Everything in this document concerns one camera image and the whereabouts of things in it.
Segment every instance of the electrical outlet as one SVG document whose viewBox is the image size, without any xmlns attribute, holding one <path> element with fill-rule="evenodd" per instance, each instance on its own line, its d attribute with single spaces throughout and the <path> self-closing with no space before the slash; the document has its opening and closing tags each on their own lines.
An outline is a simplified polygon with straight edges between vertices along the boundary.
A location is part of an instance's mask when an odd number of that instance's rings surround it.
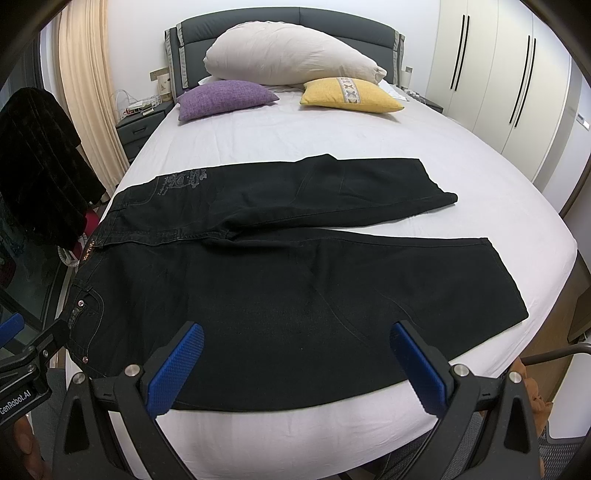
<svg viewBox="0 0 591 480">
<path fill-rule="evenodd" d="M 160 75 L 166 75 L 167 73 L 168 73 L 168 67 L 163 68 L 163 69 L 159 69 L 159 70 L 154 70 L 153 72 L 150 72 L 150 80 L 155 82 L 156 80 L 158 80 L 158 77 Z"/>
</svg>

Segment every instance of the white bed sheet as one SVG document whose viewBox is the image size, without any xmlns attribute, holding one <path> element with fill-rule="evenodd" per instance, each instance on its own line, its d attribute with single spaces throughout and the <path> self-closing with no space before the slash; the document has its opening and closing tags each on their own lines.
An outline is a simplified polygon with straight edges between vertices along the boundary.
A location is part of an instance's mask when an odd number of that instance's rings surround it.
<svg viewBox="0 0 591 480">
<path fill-rule="evenodd" d="M 299 105 L 301 92 L 277 89 L 276 105 L 186 124 L 178 106 L 135 159 L 119 188 L 197 167 L 259 161 L 419 158 L 458 202 L 436 212 L 347 230 L 384 236 L 488 237 L 515 279 L 529 318 L 456 359 L 498 376 L 533 338 L 566 282 L 576 243 L 540 192 L 508 161 L 460 125 L 415 100 L 374 115 Z M 79 371 L 71 360 L 67 377 Z M 134 473 L 149 478 L 118 414 L 113 421 Z M 208 479 L 319 479 L 378 458 L 428 431 L 403 382 L 347 400 L 272 413 L 175 411 L 158 418 L 193 474 Z"/>
</svg>

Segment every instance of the wardrobe door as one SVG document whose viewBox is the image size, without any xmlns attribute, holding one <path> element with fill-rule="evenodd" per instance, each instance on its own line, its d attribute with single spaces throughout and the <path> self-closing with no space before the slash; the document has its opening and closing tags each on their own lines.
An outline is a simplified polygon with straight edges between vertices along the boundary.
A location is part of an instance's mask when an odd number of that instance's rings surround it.
<svg viewBox="0 0 591 480">
<path fill-rule="evenodd" d="M 499 0 L 491 75 L 474 134 L 501 153 L 525 93 L 534 49 L 534 16 L 519 0 Z"/>
<path fill-rule="evenodd" d="M 478 118 L 491 73 L 498 17 L 498 0 L 468 1 L 464 49 L 452 101 L 444 113 L 470 131 Z"/>
<path fill-rule="evenodd" d="M 444 0 L 439 10 L 439 29 L 427 98 L 447 112 L 462 60 L 467 26 L 468 0 Z"/>
<path fill-rule="evenodd" d="M 537 17 L 528 79 L 503 156 L 533 180 L 554 140 L 570 79 L 570 54 Z"/>
</svg>

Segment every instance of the black wardrobe handle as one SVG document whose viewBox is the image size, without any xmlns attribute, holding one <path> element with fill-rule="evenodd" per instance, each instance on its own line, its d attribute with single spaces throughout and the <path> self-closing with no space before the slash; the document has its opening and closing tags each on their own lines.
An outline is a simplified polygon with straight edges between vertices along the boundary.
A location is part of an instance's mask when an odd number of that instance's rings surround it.
<svg viewBox="0 0 591 480">
<path fill-rule="evenodd" d="M 530 92 L 530 83 L 531 83 L 531 74 L 534 73 L 534 62 L 535 62 L 535 44 L 537 39 L 534 38 L 534 51 L 531 53 L 531 69 L 530 69 L 530 78 L 527 80 L 527 88 L 525 89 L 525 95 L 523 96 L 523 103 L 521 104 L 521 109 L 519 109 L 519 115 L 517 116 L 517 120 L 515 121 L 515 128 L 519 124 L 519 119 L 521 118 L 521 114 L 523 113 L 523 107 L 525 106 L 525 101 L 527 100 L 527 94 Z"/>
<path fill-rule="evenodd" d="M 466 37 L 464 38 L 464 53 L 462 53 L 462 62 L 460 63 L 460 71 L 457 74 L 456 88 L 454 92 L 457 92 L 457 86 L 460 83 L 460 77 L 462 76 L 462 68 L 464 67 L 464 57 L 466 56 L 466 45 L 468 45 L 468 32 L 470 31 L 470 15 L 468 15 L 468 22 L 466 22 Z"/>
<path fill-rule="evenodd" d="M 513 117 L 515 116 L 515 112 L 517 111 L 517 105 L 519 105 L 519 98 L 521 97 L 521 92 L 523 90 L 523 84 L 525 82 L 525 74 L 527 73 L 527 64 L 530 60 L 530 44 L 531 44 L 531 35 L 527 36 L 527 53 L 525 54 L 525 65 L 523 67 L 523 76 L 521 77 L 521 85 L 519 86 L 519 93 L 517 94 L 517 100 L 515 100 L 515 106 L 513 107 L 513 113 L 511 114 L 511 120 L 509 120 L 509 125 L 513 123 Z"/>
<path fill-rule="evenodd" d="M 460 53 L 462 52 L 462 40 L 464 40 L 464 24 L 466 23 L 466 16 L 462 15 L 462 33 L 460 34 L 460 44 L 457 46 L 456 67 L 453 69 L 452 85 L 449 87 L 453 89 L 453 83 L 456 81 L 457 64 L 460 62 Z"/>
</svg>

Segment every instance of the headboard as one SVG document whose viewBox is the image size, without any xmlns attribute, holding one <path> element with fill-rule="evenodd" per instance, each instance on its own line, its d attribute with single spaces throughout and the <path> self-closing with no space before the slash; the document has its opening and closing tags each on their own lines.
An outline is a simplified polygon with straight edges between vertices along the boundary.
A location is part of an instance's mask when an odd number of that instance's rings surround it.
<svg viewBox="0 0 591 480">
<path fill-rule="evenodd" d="M 173 96 L 209 76 L 203 59 L 207 49 L 229 28 L 245 22 L 285 22 L 319 30 L 345 42 L 373 59 L 388 74 L 385 80 L 400 85 L 404 35 L 367 18 L 332 10 L 303 7 L 260 7 L 225 10 L 189 18 L 164 32 Z"/>
</svg>

